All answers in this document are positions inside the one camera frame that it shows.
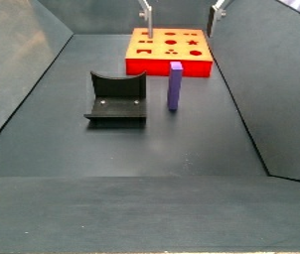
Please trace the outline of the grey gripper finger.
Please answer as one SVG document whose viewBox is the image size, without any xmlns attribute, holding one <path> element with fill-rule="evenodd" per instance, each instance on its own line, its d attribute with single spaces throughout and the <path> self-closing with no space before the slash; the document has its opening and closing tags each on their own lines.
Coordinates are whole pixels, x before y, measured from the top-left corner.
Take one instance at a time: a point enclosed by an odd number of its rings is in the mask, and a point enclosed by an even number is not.
<svg viewBox="0 0 300 254">
<path fill-rule="evenodd" d="M 148 38 L 152 38 L 152 8 L 151 8 L 147 0 L 138 0 L 138 3 L 142 7 L 139 16 L 147 22 L 147 36 L 148 36 Z"/>
<path fill-rule="evenodd" d="M 225 12 L 226 0 L 218 0 L 217 3 L 210 7 L 209 22 L 207 22 L 207 36 L 213 36 L 214 27 L 217 20 L 222 17 Z"/>
</svg>

